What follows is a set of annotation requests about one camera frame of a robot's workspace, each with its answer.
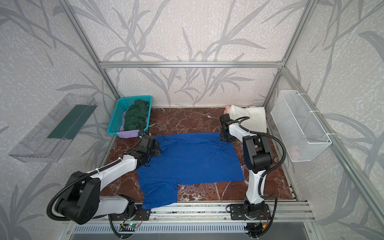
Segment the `brown marble tabletop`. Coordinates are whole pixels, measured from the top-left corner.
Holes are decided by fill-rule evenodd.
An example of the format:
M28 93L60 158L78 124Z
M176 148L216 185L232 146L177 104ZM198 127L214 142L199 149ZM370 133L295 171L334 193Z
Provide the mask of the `brown marble tabletop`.
M224 108L155 108L151 109L148 131L152 135L168 135L192 132L220 132L219 117ZM122 153L129 150L137 141L135 138L117 138L107 163L116 160ZM230 201L244 200L248 188L249 172L244 163L243 146L237 140L233 144L239 157L245 181L227 181L206 184L181 185L179 184L178 201ZM275 157L278 157L274 145L271 148ZM290 200L292 194L281 167L267 175L264 195L275 193L278 199ZM113 181L101 191L101 196L114 196L124 194L132 197L136 202L142 202L144 194L140 189L136 170L129 172Z

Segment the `laundry basket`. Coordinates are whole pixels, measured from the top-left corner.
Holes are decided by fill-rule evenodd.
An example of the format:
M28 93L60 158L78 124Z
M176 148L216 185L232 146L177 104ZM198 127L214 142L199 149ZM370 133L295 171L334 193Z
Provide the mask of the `laundry basket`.
M292 162L311 161L332 143L296 90L280 91L271 114Z
M120 131L120 127L122 125L122 114L125 111L127 111L128 108L135 103L136 99L141 99L141 100L149 102L147 126L145 127L144 132L146 132L148 130L149 116L151 114L151 106L152 106L152 97L151 96L136 96L136 97L120 98L116 102L115 110L113 111L113 115L111 117L111 121L109 122L109 126L107 129L108 134L118 136L117 133Z

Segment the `dark green garment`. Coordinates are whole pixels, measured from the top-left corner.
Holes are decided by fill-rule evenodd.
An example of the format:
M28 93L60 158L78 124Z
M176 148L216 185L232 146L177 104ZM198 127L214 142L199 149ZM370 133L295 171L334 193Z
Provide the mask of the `dark green garment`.
M130 106L124 117L124 131L139 129L139 121L144 121L148 117L149 102L136 99Z

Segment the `white wire mesh basket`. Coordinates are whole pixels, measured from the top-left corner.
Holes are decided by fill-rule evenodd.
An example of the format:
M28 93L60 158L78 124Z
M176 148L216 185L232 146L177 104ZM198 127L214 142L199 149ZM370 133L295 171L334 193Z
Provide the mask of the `white wire mesh basket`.
M311 161L332 144L296 90L280 91L271 114L292 162Z

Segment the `wallpaper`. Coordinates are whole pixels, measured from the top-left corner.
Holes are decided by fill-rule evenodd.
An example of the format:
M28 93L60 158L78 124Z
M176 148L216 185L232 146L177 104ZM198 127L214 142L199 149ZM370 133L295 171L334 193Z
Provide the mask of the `wallpaper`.
M151 95L152 106L262 106L274 68L108 69L121 96Z
M317 5L288 67L384 197L384 1Z
M61 222L45 213L51 197L80 170L100 166L116 99L58 2L0 1L0 238L54 239ZM98 107L56 163L23 163L10 150L67 94Z
M279 138L271 110L281 90L292 90L284 77L266 106L270 131ZM300 201L309 202L324 239L384 239L384 229L331 148L325 149L312 161L293 163L287 157L283 164L288 169Z
M71 0L102 61L279 61L306 0Z

